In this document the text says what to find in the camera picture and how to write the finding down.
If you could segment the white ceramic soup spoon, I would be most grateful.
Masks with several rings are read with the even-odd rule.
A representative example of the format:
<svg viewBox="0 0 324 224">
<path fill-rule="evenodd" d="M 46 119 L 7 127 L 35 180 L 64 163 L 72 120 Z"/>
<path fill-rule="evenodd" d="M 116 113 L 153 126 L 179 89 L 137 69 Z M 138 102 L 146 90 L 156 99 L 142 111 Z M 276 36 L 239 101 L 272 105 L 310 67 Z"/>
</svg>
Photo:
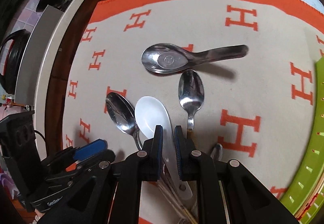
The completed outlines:
<svg viewBox="0 0 324 224">
<path fill-rule="evenodd" d="M 154 97 L 143 96 L 137 101 L 134 113 L 137 125 L 146 138 L 153 138 L 155 129 L 162 133 L 162 158 L 169 172 L 171 184 L 182 200 L 190 200 L 193 193 L 189 184 L 181 181 L 178 174 L 172 126 L 164 105 Z"/>
</svg>

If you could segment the steel fork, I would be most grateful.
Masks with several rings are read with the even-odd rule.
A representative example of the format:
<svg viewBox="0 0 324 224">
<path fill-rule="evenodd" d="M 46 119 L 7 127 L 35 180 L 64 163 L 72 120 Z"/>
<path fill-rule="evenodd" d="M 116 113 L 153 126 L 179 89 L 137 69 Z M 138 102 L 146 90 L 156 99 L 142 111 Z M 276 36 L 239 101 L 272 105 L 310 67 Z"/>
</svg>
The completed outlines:
<svg viewBox="0 0 324 224">
<path fill-rule="evenodd" d="M 178 223 L 195 223 L 197 224 L 196 219 L 190 213 L 190 211 L 184 206 L 183 202 L 177 195 L 173 185 L 171 184 L 170 174 L 163 163 L 161 167 L 160 179 L 157 181 L 157 187 L 168 201 L 168 203 L 173 207 L 176 214 L 180 218 Z"/>
</svg>

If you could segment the steel teaspoon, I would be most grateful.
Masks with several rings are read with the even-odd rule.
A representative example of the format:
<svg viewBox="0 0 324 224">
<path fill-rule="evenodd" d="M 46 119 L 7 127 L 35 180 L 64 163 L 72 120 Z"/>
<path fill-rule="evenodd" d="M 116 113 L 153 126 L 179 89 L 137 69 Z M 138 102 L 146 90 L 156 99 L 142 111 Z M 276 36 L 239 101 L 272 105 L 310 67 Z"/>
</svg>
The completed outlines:
<svg viewBox="0 0 324 224">
<path fill-rule="evenodd" d="M 106 96 L 106 108 L 116 127 L 121 132 L 132 136 L 137 149 L 142 150 L 140 129 L 135 119 L 134 107 L 130 102 L 124 96 L 116 92 L 110 92 Z"/>
</svg>

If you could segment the wood-handled steel spoon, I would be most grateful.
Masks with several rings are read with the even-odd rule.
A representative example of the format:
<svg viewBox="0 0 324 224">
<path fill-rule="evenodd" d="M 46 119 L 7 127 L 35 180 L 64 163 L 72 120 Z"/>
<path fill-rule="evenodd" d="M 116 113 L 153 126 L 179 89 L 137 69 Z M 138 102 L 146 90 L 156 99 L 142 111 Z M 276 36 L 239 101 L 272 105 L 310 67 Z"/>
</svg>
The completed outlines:
<svg viewBox="0 0 324 224">
<path fill-rule="evenodd" d="M 202 80 L 192 69 L 184 71 L 178 83 L 178 99 L 181 107 L 187 112 L 187 137 L 194 138 L 194 116 L 201 109 L 205 94 Z"/>
</svg>

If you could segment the large steel soup spoon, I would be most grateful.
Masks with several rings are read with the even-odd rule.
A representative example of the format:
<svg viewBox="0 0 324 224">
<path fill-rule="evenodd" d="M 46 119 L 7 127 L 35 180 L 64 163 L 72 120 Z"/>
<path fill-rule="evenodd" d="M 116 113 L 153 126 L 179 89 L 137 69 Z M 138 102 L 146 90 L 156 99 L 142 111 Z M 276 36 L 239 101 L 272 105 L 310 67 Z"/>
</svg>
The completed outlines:
<svg viewBox="0 0 324 224">
<path fill-rule="evenodd" d="M 245 57 L 247 45 L 213 48 L 202 52 L 190 52 L 175 44 L 155 44 L 144 50 L 141 56 L 143 66 L 156 74 L 172 74 L 195 66 Z"/>
</svg>

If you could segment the small steel spoon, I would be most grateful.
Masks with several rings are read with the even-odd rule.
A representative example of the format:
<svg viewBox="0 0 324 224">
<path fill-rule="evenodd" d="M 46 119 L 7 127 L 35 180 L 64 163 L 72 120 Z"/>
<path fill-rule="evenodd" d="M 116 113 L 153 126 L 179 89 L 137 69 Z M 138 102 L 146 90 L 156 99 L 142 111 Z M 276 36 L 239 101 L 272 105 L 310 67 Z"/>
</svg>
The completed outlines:
<svg viewBox="0 0 324 224">
<path fill-rule="evenodd" d="M 223 156 L 223 146 L 220 143 L 217 143 L 211 149 L 210 157 L 213 161 L 220 161 Z"/>
</svg>

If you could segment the orange beige H-pattern cloth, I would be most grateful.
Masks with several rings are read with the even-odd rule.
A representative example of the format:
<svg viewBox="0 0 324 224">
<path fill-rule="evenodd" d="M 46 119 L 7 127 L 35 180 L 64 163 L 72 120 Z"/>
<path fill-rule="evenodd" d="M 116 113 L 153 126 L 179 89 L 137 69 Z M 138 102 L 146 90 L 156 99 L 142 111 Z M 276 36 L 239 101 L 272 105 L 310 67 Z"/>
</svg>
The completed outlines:
<svg viewBox="0 0 324 224">
<path fill-rule="evenodd" d="M 165 129 L 163 156 L 182 196 L 173 131 L 197 149 L 222 145 L 308 223 L 322 204 L 323 13 L 302 0 L 107 0 L 72 60 L 63 147 L 106 140 L 136 151 L 109 118 L 107 96 L 135 107 L 143 140 Z"/>
</svg>

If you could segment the green plastic utensil tray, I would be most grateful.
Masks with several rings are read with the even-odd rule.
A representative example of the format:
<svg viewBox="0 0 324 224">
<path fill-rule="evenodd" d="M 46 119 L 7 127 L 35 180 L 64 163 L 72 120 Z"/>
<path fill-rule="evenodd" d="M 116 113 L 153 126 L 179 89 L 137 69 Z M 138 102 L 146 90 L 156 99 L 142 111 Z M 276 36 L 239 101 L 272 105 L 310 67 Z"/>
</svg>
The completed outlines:
<svg viewBox="0 0 324 224">
<path fill-rule="evenodd" d="M 310 134 L 300 167 L 281 203 L 298 223 L 310 223 L 323 206 L 323 58 L 315 64 L 316 107 Z"/>
</svg>

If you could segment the black rice cooker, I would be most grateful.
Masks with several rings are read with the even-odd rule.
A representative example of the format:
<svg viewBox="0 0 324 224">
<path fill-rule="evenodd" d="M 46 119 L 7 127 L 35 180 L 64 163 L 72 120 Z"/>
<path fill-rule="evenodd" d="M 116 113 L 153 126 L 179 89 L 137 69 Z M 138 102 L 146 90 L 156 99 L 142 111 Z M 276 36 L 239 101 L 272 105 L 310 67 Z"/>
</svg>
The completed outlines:
<svg viewBox="0 0 324 224">
<path fill-rule="evenodd" d="M 8 35 L 1 43 L 2 54 L 6 43 L 12 40 L 7 56 L 5 57 L 3 74 L 1 74 L 1 86 L 8 94 L 15 94 L 20 63 L 30 35 L 31 33 L 26 29 L 20 29 Z"/>
</svg>

